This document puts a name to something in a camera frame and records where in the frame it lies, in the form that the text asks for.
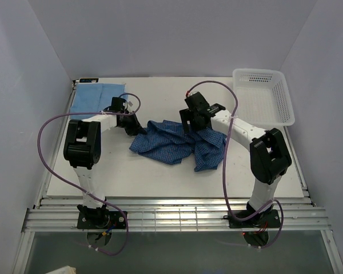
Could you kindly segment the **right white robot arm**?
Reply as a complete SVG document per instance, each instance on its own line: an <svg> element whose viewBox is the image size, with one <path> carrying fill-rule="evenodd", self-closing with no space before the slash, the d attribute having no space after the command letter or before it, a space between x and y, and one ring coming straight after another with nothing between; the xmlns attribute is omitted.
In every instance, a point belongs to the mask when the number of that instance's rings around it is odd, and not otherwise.
<svg viewBox="0 0 343 274"><path fill-rule="evenodd" d="M227 142L234 140L249 152L255 177L253 192L246 210L229 211L229 215L236 222L261 226L272 210L278 183L292 164L282 132L276 128L264 130L236 118L224 106L209 104L200 92L188 92L185 102L187 108L180 111L185 132L209 128L225 134Z"/></svg>

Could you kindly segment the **blue plaid long sleeve shirt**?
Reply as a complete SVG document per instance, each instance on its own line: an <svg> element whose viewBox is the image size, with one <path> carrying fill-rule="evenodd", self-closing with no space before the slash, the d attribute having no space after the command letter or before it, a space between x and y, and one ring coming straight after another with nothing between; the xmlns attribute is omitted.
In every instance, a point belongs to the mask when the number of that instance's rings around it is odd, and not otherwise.
<svg viewBox="0 0 343 274"><path fill-rule="evenodd" d="M216 170L224 158L226 135L210 128L184 132L181 123L148 121L146 134L137 135L129 150L170 166L194 155L195 172Z"/></svg>

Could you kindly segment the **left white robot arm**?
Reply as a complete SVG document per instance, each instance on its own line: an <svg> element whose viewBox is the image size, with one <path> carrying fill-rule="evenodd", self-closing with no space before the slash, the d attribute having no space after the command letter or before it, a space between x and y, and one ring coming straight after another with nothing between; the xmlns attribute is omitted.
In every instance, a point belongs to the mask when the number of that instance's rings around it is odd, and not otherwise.
<svg viewBox="0 0 343 274"><path fill-rule="evenodd" d="M72 119L67 126L63 156L75 171L83 193L83 203L77 208L86 221L97 228L110 223L105 196L93 178L95 165L101 158L102 134L112 128L123 128L128 136L146 135L126 94L113 97L111 105L100 114L86 119Z"/></svg>

